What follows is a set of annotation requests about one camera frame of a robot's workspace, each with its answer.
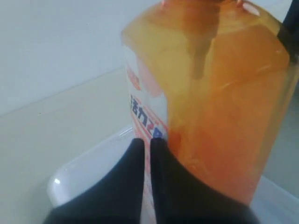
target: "beige surface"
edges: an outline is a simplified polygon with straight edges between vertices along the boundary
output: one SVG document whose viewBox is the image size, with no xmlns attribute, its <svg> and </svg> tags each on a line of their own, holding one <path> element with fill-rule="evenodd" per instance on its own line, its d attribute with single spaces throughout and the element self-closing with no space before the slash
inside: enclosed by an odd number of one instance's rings
<svg viewBox="0 0 299 224">
<path fill-rule="evenodd" d="M 130 124 L 123 70 L 0 117 L 2 224 L 40 224 L 56 169 Z"/>
</svg>

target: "bottle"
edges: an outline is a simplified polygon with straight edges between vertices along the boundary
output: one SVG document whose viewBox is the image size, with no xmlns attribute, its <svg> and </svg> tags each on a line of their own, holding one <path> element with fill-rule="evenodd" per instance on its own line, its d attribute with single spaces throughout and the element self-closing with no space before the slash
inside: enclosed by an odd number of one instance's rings
<svg viewBox="0 0 299 224">
<path fill-rule="evenodd" d="M 291 36 L 248 1 L 164 0 L 121 38 L 146 204 L 155 137 L 204 184 L 250 204 L 299 76 Z"/>
</svg>

